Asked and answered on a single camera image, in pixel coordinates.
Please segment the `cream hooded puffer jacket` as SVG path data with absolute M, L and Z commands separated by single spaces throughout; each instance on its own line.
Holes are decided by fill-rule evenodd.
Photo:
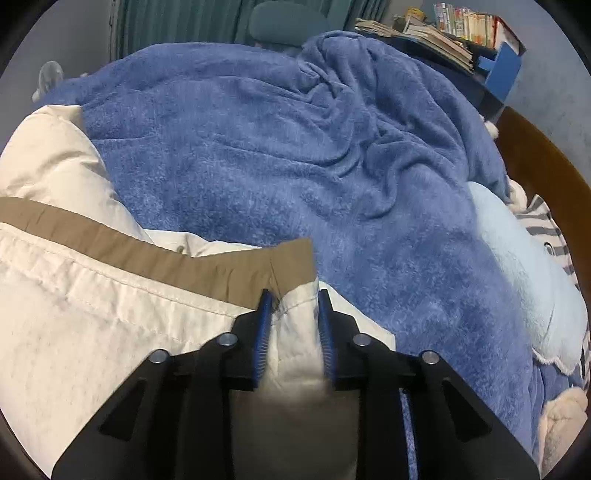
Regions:
M 27 116 L 1 155 L 1 410 L 50 473 L 156 349 L 197 350 L 273 293 L 262 384 L 232 396 L 240 479 L 351 479 L 359 397 L 325 377 L 311 241 L 146 230 L 77 106 Z

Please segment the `cream fluffy plush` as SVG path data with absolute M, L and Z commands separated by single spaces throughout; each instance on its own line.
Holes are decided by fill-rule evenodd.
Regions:
M 544 479 L 559 463 L 582 431 L 588 415 L 583 389 L 571 387 L 543 408 L 538 426 L 538 468 Z

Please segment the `light blue pillow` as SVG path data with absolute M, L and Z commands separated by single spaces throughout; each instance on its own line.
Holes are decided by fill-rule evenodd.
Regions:
M 517 293 L 534 356 L 572 374 L 588 322 L 583 296 L 500 198 L 478 183 L 468 187 L 478 231 Z

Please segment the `striped plush toy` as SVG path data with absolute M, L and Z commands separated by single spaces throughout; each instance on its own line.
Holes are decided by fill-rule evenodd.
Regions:
M 529 200 L 525 189 L 517 181 L 508 179 L 508 182 L 507 207 L 531 237 L 531 243 L 536 248 L 536 260 L 544 266 L 550 284 L 554 288 L 577 290 L 587 298 L 575 269 L 571 249 L 548 204 L 538 194 Z

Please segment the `brown wooden headboard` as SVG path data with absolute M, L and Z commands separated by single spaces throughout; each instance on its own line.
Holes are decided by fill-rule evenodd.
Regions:
M 590 187 L 536 126 L 511 107 L 497 127 L 497 147 L 509 176 L 548 203 L 574 255 L 590 253 Z

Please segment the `blue fleece blanket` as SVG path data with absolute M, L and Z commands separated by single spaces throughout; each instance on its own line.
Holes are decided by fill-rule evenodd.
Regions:
M 443 75 L 351 33 L 297 55 L 163 44 L 45 102 L 81 107 L 143 227 L 257 246 L 310 238 L 322 280 L 401 351 L 442 354 L 531 456 L 541 408 L 528 335 L 472 197 L 502 201 L 506 171 Z

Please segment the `white electric fan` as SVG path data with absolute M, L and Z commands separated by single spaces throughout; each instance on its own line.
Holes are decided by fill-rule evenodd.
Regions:
M 55 88 L 64 80 L 64 72 L 61 65 L 54 60 L 44 63 L 38 74 L 37 88 L 32 94 L 32 101 L 39 101 L 46 93 Z

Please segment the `teal curtain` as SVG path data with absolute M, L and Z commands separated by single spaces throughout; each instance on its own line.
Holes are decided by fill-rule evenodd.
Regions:
M 252 44 L 249 20 L 259 1 L 114 1 L 109 24 L 110 58 L 121 59 L 159 43 Z M 348 30 L 358 18 L 377 20 L 386 1 L 290 1 L 308 15 L 329 21 L 331 30 Z

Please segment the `stack of flat magazines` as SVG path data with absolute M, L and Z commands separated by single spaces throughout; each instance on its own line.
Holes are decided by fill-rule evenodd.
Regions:
M 377 35 L 385 39 L 414 42 L 428 47 L 447 60 L 468 72 L 474 70 L 473 54 L 464 43 L 451 39 L 437 28 L 414 20 L 404 22 L 403 31 L 388 27 L 375 20 L 356 20 L 355 30 L 359 33 Z

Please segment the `row of upright books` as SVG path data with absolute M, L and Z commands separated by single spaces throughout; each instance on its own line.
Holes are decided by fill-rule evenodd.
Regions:
M 493 50 L 507 44 L 517 55 L 526 51 L 517 34 L 497 15 L 445 2 L 435 3 L 433 12 L 437 27 L 445 33 Z

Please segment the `teal chair backrest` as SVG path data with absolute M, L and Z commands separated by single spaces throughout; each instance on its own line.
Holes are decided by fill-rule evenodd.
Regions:
M 293 2 L 260 3 L 249 18 L 249 36 L 259 44 L 301 47 L 311 37 L 328 31 L 327 17 Z

